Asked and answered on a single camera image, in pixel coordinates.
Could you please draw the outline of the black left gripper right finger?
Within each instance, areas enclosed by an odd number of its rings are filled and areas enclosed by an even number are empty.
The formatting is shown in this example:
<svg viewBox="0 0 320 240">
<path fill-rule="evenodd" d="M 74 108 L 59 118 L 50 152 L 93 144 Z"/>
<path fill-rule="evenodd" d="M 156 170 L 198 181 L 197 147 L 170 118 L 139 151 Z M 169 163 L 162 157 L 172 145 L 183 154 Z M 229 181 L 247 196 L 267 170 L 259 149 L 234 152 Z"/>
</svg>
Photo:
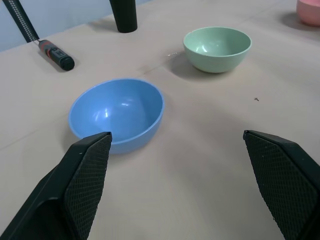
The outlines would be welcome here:
<svg viewBox="0 0 320 240">
<path fill-rule="evenodd" d="M 297 143 L 245 130 L 259 192 L 285 240 L 320 240 L 320 165 Z"/>
</svg>

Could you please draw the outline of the black cylindrical stand leg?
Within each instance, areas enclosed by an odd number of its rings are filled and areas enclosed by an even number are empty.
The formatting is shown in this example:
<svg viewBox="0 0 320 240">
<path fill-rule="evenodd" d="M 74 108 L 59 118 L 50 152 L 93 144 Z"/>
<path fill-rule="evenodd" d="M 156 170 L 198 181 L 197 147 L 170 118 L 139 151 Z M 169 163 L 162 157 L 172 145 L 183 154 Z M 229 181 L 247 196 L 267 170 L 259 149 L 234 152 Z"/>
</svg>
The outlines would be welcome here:
<svg viewBox="0 0 320 240">
<path fill-rule="evenodd" d="M 109 0 L 117 30 L 131 33 L 137 30 L 136 0 Z"/>
</svg>

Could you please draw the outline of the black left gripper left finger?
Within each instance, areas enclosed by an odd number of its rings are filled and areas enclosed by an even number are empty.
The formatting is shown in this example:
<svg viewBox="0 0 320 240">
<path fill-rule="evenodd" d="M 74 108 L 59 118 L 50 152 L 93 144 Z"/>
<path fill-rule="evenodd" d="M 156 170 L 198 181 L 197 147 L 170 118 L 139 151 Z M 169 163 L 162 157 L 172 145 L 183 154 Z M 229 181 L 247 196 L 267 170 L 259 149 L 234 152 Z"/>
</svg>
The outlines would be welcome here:
<svg viewBox="0 0 320 240">
<path fill-rule="evenodd" d="M 0 240 L 87 240 L 101 200 L 110 132 L 72 144 L 35 186 Z"/>
</svg>

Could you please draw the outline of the green bowl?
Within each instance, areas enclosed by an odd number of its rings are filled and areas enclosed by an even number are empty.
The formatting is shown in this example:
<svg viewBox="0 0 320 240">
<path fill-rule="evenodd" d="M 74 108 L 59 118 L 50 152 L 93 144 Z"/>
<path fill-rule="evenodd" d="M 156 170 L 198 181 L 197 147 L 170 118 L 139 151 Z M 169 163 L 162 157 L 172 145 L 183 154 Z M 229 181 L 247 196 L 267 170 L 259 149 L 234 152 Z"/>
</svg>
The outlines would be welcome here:
<svg viewBox="0 0 320 240">
<path fill-rule="evenodd" d="M 189 32 L 183 39 L 187 59 L 207 73 L 225 73 L 235 69 L 246 57 L 252 39 L 229 27 L 203 27 Z"/>
</svg>

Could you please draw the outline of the blue bowl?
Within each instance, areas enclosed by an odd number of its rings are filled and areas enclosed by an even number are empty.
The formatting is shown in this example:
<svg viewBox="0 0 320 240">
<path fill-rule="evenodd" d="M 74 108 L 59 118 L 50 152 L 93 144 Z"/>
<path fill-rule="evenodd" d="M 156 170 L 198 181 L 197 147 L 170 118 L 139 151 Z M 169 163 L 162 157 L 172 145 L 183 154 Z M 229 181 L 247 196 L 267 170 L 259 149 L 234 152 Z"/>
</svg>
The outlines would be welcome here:
<svg viewBox="0 0 320 240">
<path fill-rule="evenodd" d="M 110 132 L 110 153 L 126 154 L 144 147 L 154 137 L 164 110 L 164 96 L 155 85 L 120 78 L 80 95 L 70 108 L 68 125 L 79 139 Z"/>
</svg>

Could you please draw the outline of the black red handheld device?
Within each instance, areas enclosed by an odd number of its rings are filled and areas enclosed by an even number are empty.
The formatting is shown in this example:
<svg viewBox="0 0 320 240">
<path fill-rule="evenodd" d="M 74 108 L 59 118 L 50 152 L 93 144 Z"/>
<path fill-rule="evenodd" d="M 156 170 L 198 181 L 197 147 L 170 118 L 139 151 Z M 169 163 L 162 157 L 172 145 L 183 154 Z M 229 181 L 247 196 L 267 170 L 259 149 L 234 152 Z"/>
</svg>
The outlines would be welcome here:
<svg viewBox="0 0 320 240">
<path fill-rule="evenodd" d="M 37 40 L 38 47 L 49 59 L 62 70 L 70 71 L 75 67 L 74 59 L 49 40 Z"/>
</svg>

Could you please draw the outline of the red bowl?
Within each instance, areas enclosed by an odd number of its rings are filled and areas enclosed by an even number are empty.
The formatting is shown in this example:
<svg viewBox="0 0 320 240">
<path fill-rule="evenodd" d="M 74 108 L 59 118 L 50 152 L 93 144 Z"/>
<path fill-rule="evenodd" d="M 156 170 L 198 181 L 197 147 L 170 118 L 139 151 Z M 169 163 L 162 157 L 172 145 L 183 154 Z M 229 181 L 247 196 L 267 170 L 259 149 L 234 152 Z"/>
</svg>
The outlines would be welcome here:
<svg viewBox="0 0 320 240">
<path fill-rule="evenodd" d="M 296 13 L 304 24 L 320 27 L 320 0 L 297 0 Z"/>
</svg>

